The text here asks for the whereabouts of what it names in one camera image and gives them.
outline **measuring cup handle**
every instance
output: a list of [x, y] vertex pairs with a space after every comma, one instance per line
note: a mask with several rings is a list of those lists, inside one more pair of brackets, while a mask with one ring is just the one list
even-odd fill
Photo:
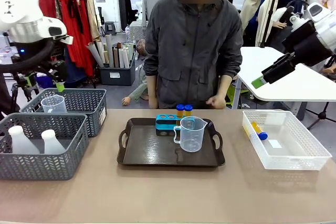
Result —
[[176, 144], [180, 144], [181, 141], [177, 141], [177, 140], [176, 140], [176, 137], [177, 137], [176, 129], [181, 129], [181, 126], [175, 126], [175, 127], [174, 127], [174, 132], [175, 132], [174, 143], [176, 143]]

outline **gray plastic basket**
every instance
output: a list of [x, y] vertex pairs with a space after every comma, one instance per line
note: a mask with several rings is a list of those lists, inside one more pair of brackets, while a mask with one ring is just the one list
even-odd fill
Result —
[[[14, 113], [0, 122], [0, 179], [69, 180], [89, 145], [84, 114]], [[8, 129], [22, 126], [25, 135], [39, 149], [37, 155], [12, 153], [12, 138]], [[54, 130], [66, 151], [46, 155], [41, 133]]]
[[68, 113], [84, 113], [88, 116], [89, 137], [98, 135], [107, 115], [105, 89], [65, 89], [63, 92], [45, 89], [20, 112], [43, 112], [41, 101], [54, 94], [65, 98]]

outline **measuring cup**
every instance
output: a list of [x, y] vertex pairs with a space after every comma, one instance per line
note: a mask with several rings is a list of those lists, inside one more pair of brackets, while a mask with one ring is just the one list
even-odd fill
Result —
[[64, 97], [57, 94], [44, 98], [41, 105], [46, 113], [67, 113]]
[[[195, 116], [187, 116], [174, 127], [174, 142], [186, 152], [198, 152], [202, 148], [204, 128], [208, 123]], [[180, 129], [180, 140], [176, 140], [176, 129]]]

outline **person's hand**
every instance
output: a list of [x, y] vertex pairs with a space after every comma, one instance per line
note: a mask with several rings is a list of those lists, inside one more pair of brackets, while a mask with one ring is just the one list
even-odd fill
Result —
[[121, 103], [123, 106], [128, 106], [131, 104], [131, 98], [130, 97], [125, 97], [121, 100]]
[[226, 107], [225, 96], [215, 95], [214, 97], [209, 98], [206, 104], [211, 105], [217, 110], [222, 110]]
[[287, 23], [281, 23], [279, 21], [273, 23], [273, 27], [284, 29], [287, 27]]
[[149, 108], [156, 110], [159, 108], [158, 99], [156, 97], [149, 97], [148, 99]]

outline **red garment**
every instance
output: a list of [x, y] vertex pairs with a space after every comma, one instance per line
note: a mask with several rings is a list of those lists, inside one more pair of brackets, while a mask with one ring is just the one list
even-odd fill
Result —
[[[63, 23], [67, 27], [67, 34], [73, 36], [72, 45], [68, 45], [71, 61], [76, 64], [78, 68], [84, 68], [88, 76], [93, 76], [93, 56], [89, 49], [86, 48], [88, 43], [92, 42], [92, 36], [88, 23], [87, 11], [84, 0], [77, 0], [72, 2], [71, 13], [69, 12], [69, 0], [59, 0], [61, 4], [61, 11], [63, 16]], [[77, 8], [80, 14], [80, 20], [76, 15], [73, 15], [74, 8]], [[79, 22], [82, 24], [82, 31], [79, 27]]]
[[39, 0], [39, 6], [43, 16], [56, 18], [55, 0]]

